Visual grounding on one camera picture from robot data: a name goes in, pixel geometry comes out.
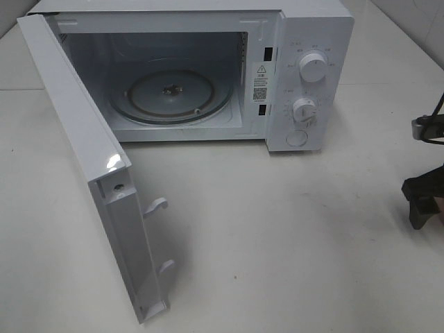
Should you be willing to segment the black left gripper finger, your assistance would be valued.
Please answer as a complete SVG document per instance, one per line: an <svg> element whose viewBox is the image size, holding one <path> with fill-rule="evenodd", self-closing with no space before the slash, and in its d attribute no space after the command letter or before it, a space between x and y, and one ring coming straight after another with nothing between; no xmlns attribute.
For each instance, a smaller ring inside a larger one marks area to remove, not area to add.
<svg viewBox="0 0 444 333"><path fill-rule="evenodd" d="M402 193L409 202L409 220L415 230L431 217L443 216L443 166L403 182Z"/></svg>

